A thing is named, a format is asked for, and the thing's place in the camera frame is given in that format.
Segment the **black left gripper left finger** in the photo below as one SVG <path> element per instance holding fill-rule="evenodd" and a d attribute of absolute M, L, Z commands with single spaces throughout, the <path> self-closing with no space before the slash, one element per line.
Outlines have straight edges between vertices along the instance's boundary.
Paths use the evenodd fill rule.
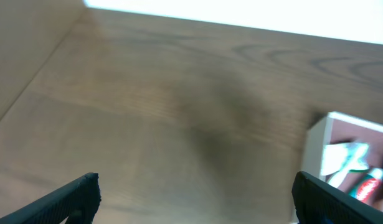
<path fill-rule="evenodd" d="M 0 218 L 0 224 L 91 224 L 101 200 L 98 174 L 89 172 Z"/>

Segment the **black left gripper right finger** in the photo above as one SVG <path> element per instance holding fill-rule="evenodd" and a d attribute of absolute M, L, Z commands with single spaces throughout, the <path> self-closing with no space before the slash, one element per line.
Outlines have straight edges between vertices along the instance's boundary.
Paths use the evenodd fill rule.
<path fill-rule="evenodd" d="M 299 171 L 292 186 L 299 224 L 383 224 L 383 212 Z"/>

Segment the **green white soap packet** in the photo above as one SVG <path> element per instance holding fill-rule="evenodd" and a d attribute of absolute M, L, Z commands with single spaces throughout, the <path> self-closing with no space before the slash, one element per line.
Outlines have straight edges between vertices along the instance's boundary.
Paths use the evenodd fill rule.
<path fill-rule="evenodd" d="M 350 160 L 350 143 L 328 144 L 323 149 L 320 175 L 340 171 Z"/>

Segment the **red green toothpaste tube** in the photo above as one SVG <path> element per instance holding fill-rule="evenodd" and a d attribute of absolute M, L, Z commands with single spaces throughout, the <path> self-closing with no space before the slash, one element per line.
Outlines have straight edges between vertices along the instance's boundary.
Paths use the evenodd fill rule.
<path fill-rule="evenodd" d="M 355 186 L 351 188 L 348 195 L 363 203 L 367 203 L 382 182 L 383 169 L 372 168 Z"/>

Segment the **green white toothbrush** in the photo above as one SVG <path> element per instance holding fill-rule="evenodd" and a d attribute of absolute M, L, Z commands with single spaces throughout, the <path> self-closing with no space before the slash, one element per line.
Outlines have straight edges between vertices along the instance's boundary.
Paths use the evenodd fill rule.
<path fill-rule="evenodd" d="M 366 162 L 366 155 L 369 152 L 369 145 L 363 142 L 352 142 L 346 146 L 347 156 L 340 169 L 328 180 L 328 184 L 338 188 L 350 171 L 364 172 L 369 169 Z"/>

